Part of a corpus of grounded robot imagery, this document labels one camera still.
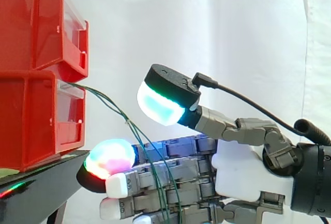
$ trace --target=black table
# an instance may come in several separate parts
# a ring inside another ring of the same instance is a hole
[[[50,165],[0,178],[0,223],[40,224],[47,218],[48,224],[62,223],[67,200],[81,187],[76,173],[88,152],[74,151]]]

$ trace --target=black fingertip cap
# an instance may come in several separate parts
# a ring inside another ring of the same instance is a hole
[[[145,77],[145,83],[161,96],[190,108],[199,100],[200,91],[191,79],[167,66],[153,64]]]
[[[106,181],[94,176],[88,172],[84,164],[80,167],[76,175],[78,183],[85,189],[94,193],[105,193],[106,192]]]

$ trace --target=red storage drawer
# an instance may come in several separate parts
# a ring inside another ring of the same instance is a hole
[[[88,23],[70,0],[0,0],[0,70],[88,75]]]
[[[25,171],[84,145],[85,91],[50,71],[0,72],[0,168]]]

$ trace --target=white fabric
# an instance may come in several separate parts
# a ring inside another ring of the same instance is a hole
[[[303,114],[331,134],[330,0],[72,1],[90,23],[90,71],[84,84],[108,94],[151,139],[192,133],[178,125],[162,127],[140,111],[136,93],[152,63],[188,76],[205,73],[289,124]],[[87,100],[85,148],[110,138],[134,141],[121,118],[94,96]],[[231,118],[266,118],[222,92],[204,90],[202,104]],[[109,223],[99,218],[104,197],[77,192],[69,200],[64,224]],[[287,216],[287,223],[320,223],[316,217]],[[279,222],[271,218],[264,223]]]

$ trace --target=glowing fingertip sensor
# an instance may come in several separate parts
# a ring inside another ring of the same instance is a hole
[[[130,170],[135,159],[134,148],[128,141],[105,140],[92,149],[84,166],[89,173],[106,180],[113,174]]]
[[[154,121],[170,126],[176,124],[185,112],[179,104],[161,96],[143,82],[137,100],[141,110]]]

